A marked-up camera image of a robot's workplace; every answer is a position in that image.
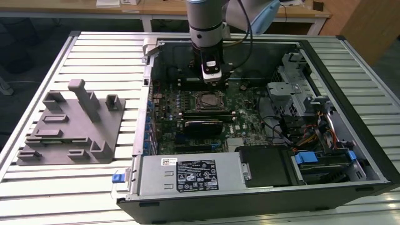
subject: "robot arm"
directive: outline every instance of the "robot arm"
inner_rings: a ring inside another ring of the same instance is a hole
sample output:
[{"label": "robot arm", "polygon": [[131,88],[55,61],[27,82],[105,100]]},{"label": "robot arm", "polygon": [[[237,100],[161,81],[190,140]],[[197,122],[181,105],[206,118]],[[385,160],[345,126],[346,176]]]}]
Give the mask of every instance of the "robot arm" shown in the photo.
[{"label": "robot arm", "polygon": [[[230,76],[231,70],[223,58],[223,20],[247,31],[247,18],[241,0],[187,0],[190,34],[195,52],[194,68],[202,71],[206,83],[217,83]],[[281,7],[279,0],[246,0],[251,29],[263,34],[270,27]]]}]

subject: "sticker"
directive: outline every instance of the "sticker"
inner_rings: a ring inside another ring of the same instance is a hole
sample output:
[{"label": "sticker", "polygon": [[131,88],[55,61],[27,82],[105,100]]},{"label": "sticker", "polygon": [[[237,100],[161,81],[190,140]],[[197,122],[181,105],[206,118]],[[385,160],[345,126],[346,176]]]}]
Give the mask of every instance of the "sticker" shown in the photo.
[{"label": "sticker", "polygon": [[162,165],[177,165],[178,158],[162,158]]},{"label": "sticker", "polygon": [[219,190],[215,160],[177,162],[179,192]]}]

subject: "workbench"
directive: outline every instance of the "workbench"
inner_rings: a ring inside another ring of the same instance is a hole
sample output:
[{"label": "workbench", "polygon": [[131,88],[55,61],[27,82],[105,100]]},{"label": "workbench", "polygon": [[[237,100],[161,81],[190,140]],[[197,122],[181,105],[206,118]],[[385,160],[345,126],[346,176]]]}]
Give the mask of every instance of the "workbench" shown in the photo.
[{"label": "workbench", "polygon": [[[97,8],[97,0],[3,0],[0,16],[79,19],[141,19],[145,32],[153,32],[154,19],[187,20],[186,0],[142,0],[139,5]],[[275,22],[311,23],[309,35],[318,35],[331,13],[291,6],[279,10]]]},{"label": "workbench", "polygon": [[[74,32],[67,39],[38,93],[0,153],[0,224],[114,224],[134,225],[134,219],[117,205],[127,184],[114,185],[113,174],[131,167],[143,76],[150,73],[143,58],[145,45],[155,38],[190,38],[189,34]],[[274,36],[258,39],[310,41],[338,85],[363,121],[400,168],[400,101],[346,40],[337,37]],[[65,98],[71,79],[85,79],[98,98],[118,94],[127,99],[115,158],[110,164],[18,166],[17,154],[25,146],[46,108],[49,91]],[[313,75],[317,87],[323,86]],[[253,217],[186,222],[202,224],[399,224],[399,189],[353,201],[334,210],[295,212]]]}]

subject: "aluminum slotted surface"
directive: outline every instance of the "aluminum slotted surface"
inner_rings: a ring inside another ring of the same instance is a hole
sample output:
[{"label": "aluminum slotted surface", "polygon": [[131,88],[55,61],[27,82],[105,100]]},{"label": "aluminum slotted surface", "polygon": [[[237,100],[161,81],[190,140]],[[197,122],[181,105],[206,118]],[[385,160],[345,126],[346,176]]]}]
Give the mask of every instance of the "aluminum slotted surface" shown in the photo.
[{"label": "aluminum slotted surface", "polygon": [[[0,183],[0,224],[62,225],[114,224],[134,225],[134,219],[119,209],[111,197],[111,175],[131,166],[135,140],[142,78],[143,40],[150,37],[189,38],[187,34],[146,34],[119,32],[83,32],[61,60],[62,66],[49,85],[66,98],[70,79],[85,79],[87,90],[98,98],[118,94],[127,99],[126,112],[118,139],[115,160],[107,165],[18,166],[17,151],[9,156]],[[263,39],[307,39],[315,48],[369,128],[382,144],[397,168],[400,168],[400,107],[382,80],[363,64],[357,53],[337,37],[262,36]],[[322,84],[315,75],[317,86]],[[25,137],[35,128],[45,110],[35,106],[34,123],[27,124],[14,149],[23,147]],[[125,184],[117,191],[125,191]],[[297,212],[277,215],[186,222],[201,224],[399,224],[400,190],[355,200],[347,205],[319,212]]]}]

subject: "motherboard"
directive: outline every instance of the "motherboard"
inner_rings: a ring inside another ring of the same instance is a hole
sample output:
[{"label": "motherboard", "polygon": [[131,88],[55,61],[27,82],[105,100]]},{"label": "motherboard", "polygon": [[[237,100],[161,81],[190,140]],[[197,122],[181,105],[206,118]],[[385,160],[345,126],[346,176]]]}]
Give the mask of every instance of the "motherboard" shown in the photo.
[{"label": "motherboard", "polygon": [[226,90],[186,91],[157,82],[158,155],[230,152],[269,139],[259,116],[261,90],[230,82]]}]

